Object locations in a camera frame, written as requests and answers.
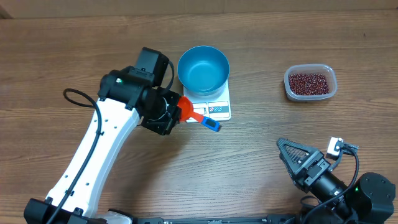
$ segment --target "digital kitchen scale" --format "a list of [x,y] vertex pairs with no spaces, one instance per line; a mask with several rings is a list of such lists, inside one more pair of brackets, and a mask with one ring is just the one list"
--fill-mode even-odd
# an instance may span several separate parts
[[[215,121],[229,121],[231,119],[231,101],[229,100],[228,81],[222,93],[210,96],[197,96],[190,94],[184,87],[184,95],[192,102],[193,110]],[[188,123],[197,123],[190,118]]]

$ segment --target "red beans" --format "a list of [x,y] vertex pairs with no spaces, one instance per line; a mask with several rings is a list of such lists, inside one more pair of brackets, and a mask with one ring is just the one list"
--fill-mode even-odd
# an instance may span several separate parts
[[290,89],[297,95],[322,95],[329,93],[326,76],[322,74],[293,74],[289,76]]

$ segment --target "plastic container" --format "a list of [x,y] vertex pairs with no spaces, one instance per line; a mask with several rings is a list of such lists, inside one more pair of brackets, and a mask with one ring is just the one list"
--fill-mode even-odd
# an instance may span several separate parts
[[[298,73],[321,73],[326,77],[329,85],[329,93],[322,95],[297,95],[290,89],[289,76]],[[292,101],[315,101],[331,98],[337,91],[337,80],[335,71],[324,64],[306,64],[291,66],[285,73],[285,90],[287,98]]]

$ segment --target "orange spoon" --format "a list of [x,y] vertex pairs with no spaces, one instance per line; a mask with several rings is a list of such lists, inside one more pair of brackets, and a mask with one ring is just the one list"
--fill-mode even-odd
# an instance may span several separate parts
[[210,128],[213,131],[219,131],[221,125],[218,121],[215,121],[211,118],[205,117],[201,114],[194,112],[192,102],[186,97],[181,96],[180,100],[178,101],[177,106],[181,108],[181,118],[180,121],[186,121],[190,118],[195,119],[202,125]]

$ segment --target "bowl rim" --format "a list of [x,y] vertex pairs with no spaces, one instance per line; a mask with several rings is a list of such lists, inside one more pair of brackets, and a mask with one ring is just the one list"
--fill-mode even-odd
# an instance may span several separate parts
[[[179,69],[178,69],[178,68],[180,67],[181,59],[182,59],[182,58],[184,57],[184,55],[185,55],[186,53],[188,53],[189,51],[191,51],[191,50],[193,50],[193,49],[196,49],[196,48],[202,48],[202,47],[204,47],[204,48],[211,48],[211,49],[217,50],[219,53],[222,54],[222,56],[224,56],[224,58],[225,58],[225,60],[226,60],[226,63],[228,64],[228,74],[227,74],[227,76],[226,76],[226,78],[225,78],[225,81],[223,82],[223,84],[221,84],[221,85],[220,85],[219,87],[217,87],[215,90],[210,90],[210,91],[193,91],[193,90],[189,89],[189,88],[183,83],[183,81],[181,81],[181,78],[180,78],[180,74],[179,74]],[[180,59],[178,60],[178,64],[177,64],[177,75],[178,75],[178,79],[180,80],[180,83],[181,83],[186,89],[188,89],[189,91],[194,92],[194,93],[214,93],[214,92],[218,91],[218,90],[219,90],[220,88],[222,88],[222,87],[225,85],[225,83],[228,81],[228,78],[229,78],[229,74],[230,74],[230,73],[231,73],[231,66],[229,65],[229,60],[228,60],[228,58],[225,56],[225,54],[224,54],[220,49],[217,49],[216,47],[209,46],[209,45],[199,45],[199,46],[195,46],[195,47],[192,47],[192,48],[188,49],[187,51],[184,52],[184,54],[181,55]]]

